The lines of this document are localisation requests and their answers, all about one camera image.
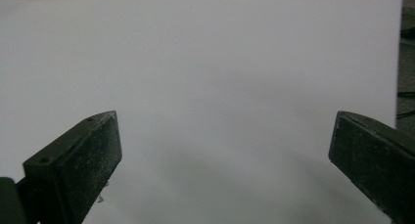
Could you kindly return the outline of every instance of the white paper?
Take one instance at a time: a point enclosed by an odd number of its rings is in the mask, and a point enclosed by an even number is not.
[[[327,157],[394,126],[401,0],[0,0],[0,168],[116,110],[84,223],[390,223]]]

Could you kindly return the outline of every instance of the white backdrop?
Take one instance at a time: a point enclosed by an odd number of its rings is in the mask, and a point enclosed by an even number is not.
[[[0,174],[116,110],[85,224],[390,223],[327,154],[394,126],[400,1],[0,0]]]

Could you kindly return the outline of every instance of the white surface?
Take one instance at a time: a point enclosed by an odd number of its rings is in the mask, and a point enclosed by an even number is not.
[[[401,0],[0,0],[0,168],[117,110],[88,223],[390,223],[327,159],[394,125]]]

